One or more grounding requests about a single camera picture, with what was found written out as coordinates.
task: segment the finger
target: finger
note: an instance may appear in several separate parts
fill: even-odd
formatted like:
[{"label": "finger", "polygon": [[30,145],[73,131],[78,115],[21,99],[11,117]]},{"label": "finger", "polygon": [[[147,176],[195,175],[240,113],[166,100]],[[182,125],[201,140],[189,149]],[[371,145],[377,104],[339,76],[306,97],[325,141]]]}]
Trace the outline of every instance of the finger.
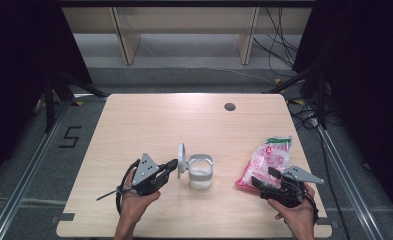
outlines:
[{"label": "finger", "polygon": [[274,219],[275,219],[275,220],[280,220],[280,219],[282,219],[282,218],[283,218],[283,216],[281,216],[280,213],[277,213],[277,214],[274,216]]},{"label": "finger", "polygon": [[136,171],[136,169],[131,169],[130,173],[127,176],[127,180],[125,180],[125,184],[127,184],[128,186],[131,186],[131,180],[133,180],[133,176],[134,176],[135,171]]},{"label": "finger", "polygon": [[311,195],[311,197],[314,197],[314,195],[315,195],[315,190],[314,190],[311,186],[309,186],[308,183],[304,183],[304,188],[305,188],[306,192],[307,192],[309,195]]}]

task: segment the floor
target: floor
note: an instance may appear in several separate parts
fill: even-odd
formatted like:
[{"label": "floor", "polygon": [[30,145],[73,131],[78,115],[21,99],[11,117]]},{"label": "floor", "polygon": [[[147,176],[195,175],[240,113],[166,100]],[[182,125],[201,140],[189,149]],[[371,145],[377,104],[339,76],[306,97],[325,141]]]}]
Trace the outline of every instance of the floor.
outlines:
[{"label": "floor", "polygon": [[[282,60],[260,47],[270,49],[272,40],[268,36],[255,37],[260,45],[254,43],[249,64],[242,65],[231,35],[143,35],[137,56],[129,66],[123,64],[116,36],[75,37],[94,85],[108,93],[259,93],[295,74]],[[300,36],[286,36],[286,40],[297,46]],[[274,46],[275,53],[285,56],[283,47]],[[298,98],[302,84],[297,83],[281,94],[288,100]],[[72,89],[77,94],[86,93],[73,86]],[[304,112],[307,105],[289,103],[311,170],[329,183],[319,186],[333,227],[329,239],[393,239],[393,206],[374,175],[362,165],[362,155],[345,131],[344,123],[337,115],[330,115],[327,130],[316,131],[310,127],[315,124],[310,112]],[[60,104],[57,112],[62,121],[47,142],[44,142],[48,137],[44,134],[44,108],[36,111],[23,133],[23,141],[0,168],[0,216],[10,199],[17,197],[12,193],[22,194],[13,215],[4,222],[8,227],[2,228],[1,238],[60,239],[56,235],[57,222],[103,106],[104,100],[94,97]],[[315,108],[315,102],[309,107]],[[66,132],[79,136],[76,146],[62,147],[74,144],[65,139]],[[322,149],[321,140],[327,142],[328,151]],[[18,191],[23,174],[31,171],[30,163],[35,166],[30,181],[22,186],[22,192]],[[363,220],[366,214],[371,214],[373,220]],[[373,230],[369,229],[371,223],[376,224]]]}]

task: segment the gray carpet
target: gray carpet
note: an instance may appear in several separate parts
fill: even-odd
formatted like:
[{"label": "gray carpet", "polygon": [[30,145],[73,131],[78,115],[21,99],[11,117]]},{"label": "gray carpet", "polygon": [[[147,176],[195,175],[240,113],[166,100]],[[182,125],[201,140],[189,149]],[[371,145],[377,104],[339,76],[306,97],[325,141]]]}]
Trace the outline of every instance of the gray carpet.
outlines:
[{"label": "gray carpet", "polygon": [[[216,92],[216,93],[257,93],[274,86],[259,78],[248,78],[236,73],[211,69],[89,69],[94,86],[106,93],[169,93],[169,92]],[[269,81],[278,77],[270,70],[236,70],[241,74],[263,77]],[[291,71],[280,74],[291,75]],[[287,99],[298,97],[302,83],[295,84],[282,94]],[[71,86],[75,93],[85,91]],[[56,235],[57,218],[63,211],[72,189],[81,161],[91,140],[104,101],[83,98],[81,106],[69,106],[56,132],[50,148],[40,165],[23,202],[13,219],[5,239],[59,239]],[[290,104],[292,113],[304,106]],[[330,116],[329,122],[339,123]],[[75,147],[60,148],[73,144],[73,139],[64,139],[70,128],[70,135],[79,137]],[[393,206],[380,187],[374,175],[361,166],[362,155],[346,132],[344,124],[327,124],[327,131],[344,160],[356,186],[372,211],[384,239],[393,239]],[[0,168],[0,211],[10,197],[28,162],[37,149],[45,129],[45,109],[41,108],[30,120],[23,132],[22,141],[12,152],[12,158]],[[317,176],[327,179],[325,161],[320,138],[314,129],[297,129],[311,170]],[[333,234],[329,239],[346,239],[346,225],[351,239],[368,239],[340,183],[333,166],[329,163],[331,184],[337,198],[334,201],[330,186],[318,186],[327,215],[333,223]],[[343,219],[338,213],[341,208]]]}]

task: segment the black cable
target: black cable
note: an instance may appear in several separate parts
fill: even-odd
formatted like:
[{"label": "black cable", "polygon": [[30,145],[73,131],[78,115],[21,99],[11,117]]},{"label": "black cable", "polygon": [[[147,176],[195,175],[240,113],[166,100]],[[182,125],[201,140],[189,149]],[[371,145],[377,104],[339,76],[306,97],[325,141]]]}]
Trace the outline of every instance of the black cable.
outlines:
[{"label": "black cable", "polygon": [[[270,38],[271,40],[274,40],[274,38],[271,37],[270,34],[267,33],[266,35],[267,35],[267,37]],[[287,42],[287,41],[286,41],[286,43],[290,45],[290,46],[287,46],[287,47],[290,48],[292,51],[294,51],[294,52],[297,52],[297,51],[298,51],[298,48],[292,46],[292,45],[291,45],[289,42]],[[282,42],[279,42],[279,41],[277,41],[277,44],[285,45],[285,43],[282,43]]]},{"label": "black cable", "polygon": [[307,192],[307,191],[305,191],[304,192],[304,198],[306,199],[306,200],[308,200],[308,202],[309,203],[311,203],[311,205],[312,205],[312,211],[313,211],[313,215],[314,215],[314,224],[317,222],[317,220],[318,220],[318,208],[317,208],[317,204],[315,203],[315,200],[314,200],[314,198]]},{"label": "black cable", "polygon": [[[289,76],[289,75],[285,75],[285,74],[281,74],[281,73],[278,73],[278,72],[276,72],[276,71],[274,71],[274,69],[271,67],[271,52],[272,52],[272,50],[273,50],[273,47],[274,47],[274,43],[276,42],[276,40],[274,39],[274,41],[273,41],[273,43],[271,44],[271,47],[270,47],[270,50],[268,51],[270,54],[268,54],[268,66],[270,67],[270,69],[271,69],[271,71],[273,72],[273,73],[275,73],[276,75],[278,75],[278,76],[282,76],[282,77],[293,77],[293,76]],[[292,66],[293,66],[293,64],[291,63],[291,62],[289,62],[290,64],[288,65],[290,68],[292,68]]]},{"label": "black cable", "polygon": [[[327,123],[329,123],[331,125],[334,125],[334,126],[338,126],[338,127],[343,126],[343,123],[339,119],[337,120],[338,121],[337,123],[336,123],[335,119],[334,119],[334,122],[328,119],[328,118],[335,118],[337,116],[337,111],[334,110],[334,105],[332,103],[333,99],[330,96],[328,96],[328,95],[325,95],[325,96],[326,96],[326,98],[325,98],[325,100],[326,100],[325,101],[326,102],[325,105],[328,106],[328,109],[324,110],[324,118],[325,118],[324,120]],[[318,104],[318,100],[314,100],[314,101],[312,101],[310,103],[310,105],[317,105],[317,104]]]},{"label": "black cable", "polygon": [[[312,118],[316,118],[316,115],[315,115],[314,111],[308,109],[306,105],[298,113],[292,113],[292,111],[290,109],[289,109],[289,112],[290,112],[290,116],[292,118],[297,118],[298,120],[300,120],[299,122],[294,124],[296,127],[296,130],[299,129],[299,127],[301,127],[301,126],[303,126],[306,129],[314,129],[315,127],[318,126],[318,124],[316,126],[312,125],[310,120]],[[310,116],[303,118],[302,117],[303,113],[310,113]]]},{"label": "black cable", "polygon": [[[313,105],[313,104],[317,104],[317,101],[312,101],[312,102],[309,102],[308,100],[304,100],[304,99],[302,99],[301,97],[295,97],[295,98],[292,98],[292,99],[288,99],[287,100],[287,102],[288,103],[291,103],[291,102],[294,102],[295,100],[302,100],[302,101],[306,101],[306,102],[308,102],[310,105]],[[308,110],[307,108],[306,108],[306,106],[305,107],[303,107],[298,113],[292,113],[291,112],[291,110],[289,109],[289,112],[291,113],[291,117],[292,118],[297,118],[298,120],[300,120],[300,122],[298,122],[297,124],[295,124],[295,127],[297,127],[296,129],[298,129],[300,126],[302,126],[302,125],[304,125],[305,127],[307,126],[306,125],[306,122],[308,121],[308,120],[310,120],[311,118],[316,118],[317,117],[317,115],[315,114],[315,112],[316,112],[317,110],[316,109],[310,109],[310,110]],[[306,113],[306,112],[311,112],[312,114],[311,114],[311,116],[309,117],[309,118],[305,118],[305,119],[303,119],[301,116],[298,116],[298,115],[302,115],[303,113]],[[333,110],[333,109],[328,109],[328,110],[325,110],[324,111],[324,118],[325,118],[325,121],[327,122],[327,123],[329,123],[329,124],[331,124],[331,125],[333,125],[333,126],[337,126],[337,127],[341,127],[341,126],[343,126],[343,123],[341,122],[341,120],[340,119],[337,119],[336,120],[336,117],[338,117],[337,116],[337,112],[336,112],[336,110]]]},{"label": "black cable", "polygon": [[272,52],[270,50],[268,50],[266,47],[262,46],[262,44],[260,44],[258,42],[258,40],[256,40],[256,38],[254,37],[253,40],[266,52],[268,52],[269,54],[273,55],[274,57],[280,59],[283,63],[285,63],[287,66],[292,67],[292,63],[289,60],[286,60],[285,58],[283,58],[282,56],[278,55],[275,52]]},{"label": "black cable", "polygon": [[137,167],[140,163],[140,159],[137,159],[133,164],[131,164],[131,166],[127,169],[127,172],[125,172],[124,177],[121,180],[121,184],[117,187],[117,193],[116,193],[116,198],[115,198],[115,203],[116,203],[116,207],[117,207],[117,211],[119,214],[121,214],[121,198],[122,195],[130,190],[132,190],[133,188],[130,187],[130,189],[125,189],[124,188],[124,184],[125,184],[125,180],[127,179],[128,175],[130,174],[131,170],[135,167]]},{"label": "black cable", "polygon": [[269,16],[269,18],[270,18],[270,20],[271,20],[271,22],[272,22],[272,24],[273,24],[273,26],[274,26],[274,29],[275,29],[275,31],[276,31],[276,35],[275,35],[273,41],[278,43],[278,41],[276,40],[276,38],[277,38],[277,36],[279,36],[279,38],[281,39],[281,43],[282,43],[282,45],[283,45],[284,52],[285,52],[287,58],[288,58],[288,59],[292,59],[293,62],[294,62],[294,57],[293,57],[293,55],[290,53],[289,47],[286,45],[286,43],[287,43],[287,44],[290,44],[290,43],[289,43],[289,42],[284,38],[284,36],[283,36],[283,28],[282,28],[282,25],[281,25],[281,18],[282,18],[283,8],[279,8],[279,9],[278,9],[278,24],[277,24],[277,25],[275,24],[275,21],[274,21],[274,19],[272,18],[271,14],[270,14],[270,11],[268,10],[268,8],[266,8],[266,10],[267,10],[268,16]]}]

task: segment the wrist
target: wrist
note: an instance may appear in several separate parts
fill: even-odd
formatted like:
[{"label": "wrist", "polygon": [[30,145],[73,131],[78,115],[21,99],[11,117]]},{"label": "wrist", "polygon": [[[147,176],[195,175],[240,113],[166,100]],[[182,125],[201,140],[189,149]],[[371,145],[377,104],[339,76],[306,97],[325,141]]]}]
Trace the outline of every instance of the wrist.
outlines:
[{"label": "wrist", "polygon": [[120,218],[115,231],[114,240],[132,240],[135,227],[136,223],[128,219]]},{"label": "wrist", "polygon": [[315,240],[314,230],[293,234],[293,238],[296,240]]}]

